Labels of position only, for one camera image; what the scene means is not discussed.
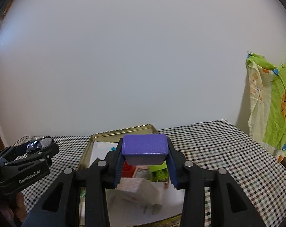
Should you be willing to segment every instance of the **purple box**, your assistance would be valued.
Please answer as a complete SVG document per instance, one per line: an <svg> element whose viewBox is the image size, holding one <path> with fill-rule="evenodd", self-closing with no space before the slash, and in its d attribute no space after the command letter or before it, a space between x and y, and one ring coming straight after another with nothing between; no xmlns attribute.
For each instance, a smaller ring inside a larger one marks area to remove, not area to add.
<svg viewBox="0 0 286 227"><path fill-rule="evenodd" d="M163 164L168 155L165 134L125 135L122 155L131 166L151 166Z"/></svg>

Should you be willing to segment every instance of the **metal rivet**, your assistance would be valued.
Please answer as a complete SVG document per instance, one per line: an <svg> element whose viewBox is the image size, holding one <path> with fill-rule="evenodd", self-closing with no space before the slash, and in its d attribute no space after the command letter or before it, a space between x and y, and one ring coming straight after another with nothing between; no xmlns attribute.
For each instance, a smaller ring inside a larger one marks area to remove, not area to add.
<svg viewBox="0 0 286 227"><path fill-rule="evenodd" d="M67 175L71 174L72 173L72 168L70 168L70 167L65 168L64 173L67 174Z"/></svg>
<svg viewBox="0 0 286 227"><path fill-rule="evenodd" d="M100 167L102 167L102 166L106 166L106 161L105 160L100 160L99 162L98 162L98 166L100 166Z"/></svg>
<svg viewBox="0 0 286 227"><path fill-rule="evenodd" d="M184 165L187 166L187 167L192 167L194 164L193 164L193 162L188 160L188 161L184 162Z"/></svg>
<svg viewBox="0 0 286 227"><path fill-rule="evenodd" d="M218 172L222 175L227 173L226 169L224 169L224 168L219 168Z"/></svg>

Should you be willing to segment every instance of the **checkered tablecloth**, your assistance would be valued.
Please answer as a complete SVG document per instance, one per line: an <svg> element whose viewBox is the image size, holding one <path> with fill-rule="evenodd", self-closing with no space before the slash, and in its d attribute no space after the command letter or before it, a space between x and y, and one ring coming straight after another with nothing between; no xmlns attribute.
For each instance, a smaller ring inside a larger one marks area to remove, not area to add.
<svg viewBox="0 0 286 227"><path fill-rule="evenodd" d="M226 168L244 190L267 226L278 226L286 216L286 169L265 149L226 120L159 130L177 150L200 167ZM37 137L26 136L16 145ZM47 187L66 167L77 168L89 141L84 137L53 137L60 152L51 173L23 191L30 211ZM210 224L209 190L206 188L206 226Z"/></svg>

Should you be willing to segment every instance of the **lime green toy brick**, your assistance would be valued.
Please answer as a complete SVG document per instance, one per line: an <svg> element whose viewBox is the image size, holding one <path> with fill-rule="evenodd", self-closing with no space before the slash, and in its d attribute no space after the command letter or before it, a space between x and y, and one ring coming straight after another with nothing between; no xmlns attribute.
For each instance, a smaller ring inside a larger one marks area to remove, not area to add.
<svg viewBox="0 0 286 227"><path fill-rule="evenodd" d="M152 182L157 182L169 177L166 162L158 166L149 166L149 171L152 174Z"/></svg>

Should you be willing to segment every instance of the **wall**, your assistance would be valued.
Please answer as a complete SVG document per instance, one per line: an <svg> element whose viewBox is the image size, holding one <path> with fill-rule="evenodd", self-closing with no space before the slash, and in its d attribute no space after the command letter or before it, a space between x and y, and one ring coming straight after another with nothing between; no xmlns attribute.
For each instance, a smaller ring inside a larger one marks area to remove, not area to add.
<svg viewBox="0 0 286 227"><path fill-rule="evenodd" d="M11 145L217 119L247 131L247 51L279 62L285 49L278 0L14 0L0 30L1 134Z"/></svg>

